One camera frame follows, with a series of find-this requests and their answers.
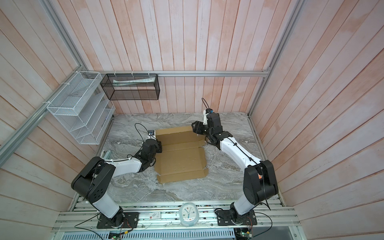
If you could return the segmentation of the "brown cardboard box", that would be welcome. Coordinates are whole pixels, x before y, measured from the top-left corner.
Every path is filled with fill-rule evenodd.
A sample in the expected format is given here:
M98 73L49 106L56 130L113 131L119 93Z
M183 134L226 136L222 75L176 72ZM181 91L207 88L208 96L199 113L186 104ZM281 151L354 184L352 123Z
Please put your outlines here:
M156 130L163 151L156 154L155 171L159 183L172 183L204 178L208 175L205 136L191 126Z

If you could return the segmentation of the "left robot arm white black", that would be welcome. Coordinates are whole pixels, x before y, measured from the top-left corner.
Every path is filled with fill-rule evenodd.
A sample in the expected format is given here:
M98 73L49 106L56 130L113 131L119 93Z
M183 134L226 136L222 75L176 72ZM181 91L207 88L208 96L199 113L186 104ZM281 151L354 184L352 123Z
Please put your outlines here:
M147 139L131 158L104 160L92 158L74 178L71 188L93 205L104 217L112 220L122 216L122 208L107 194L112 178L141 173L156 162L156 154L162 152L162 144Z

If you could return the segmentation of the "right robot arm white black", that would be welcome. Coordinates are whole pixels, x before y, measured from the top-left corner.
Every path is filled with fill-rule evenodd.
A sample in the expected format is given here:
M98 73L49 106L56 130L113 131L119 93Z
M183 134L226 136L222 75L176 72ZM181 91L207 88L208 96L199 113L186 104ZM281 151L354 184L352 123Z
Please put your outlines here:
M223 130L221 118L212 109L203 113L204 120L192 123L193 132L205 136L205 141L227 154L243 170L243 195L231 204L231 218L244 217L262 201L278 194L279 188L273 164L252 155Z

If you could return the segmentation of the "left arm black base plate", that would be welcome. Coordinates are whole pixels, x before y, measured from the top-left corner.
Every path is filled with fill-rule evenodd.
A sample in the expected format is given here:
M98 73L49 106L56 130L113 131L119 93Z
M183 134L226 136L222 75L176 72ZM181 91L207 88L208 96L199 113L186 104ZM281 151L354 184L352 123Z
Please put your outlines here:
M138 212L117 212L117 214L111 219L105 215L100 214L99 221L97 223L97 229L117 229L128 228L134 229L138 225L139 213Z

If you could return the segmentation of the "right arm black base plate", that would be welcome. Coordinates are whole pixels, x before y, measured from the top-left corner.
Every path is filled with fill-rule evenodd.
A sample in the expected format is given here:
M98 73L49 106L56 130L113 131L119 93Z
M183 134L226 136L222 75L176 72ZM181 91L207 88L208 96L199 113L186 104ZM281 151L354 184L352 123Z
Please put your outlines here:
M257 225L257 219L253 210L244 215L239 215L232 209L215 209L214 213L217 216L219 226L248 225L252 227Z

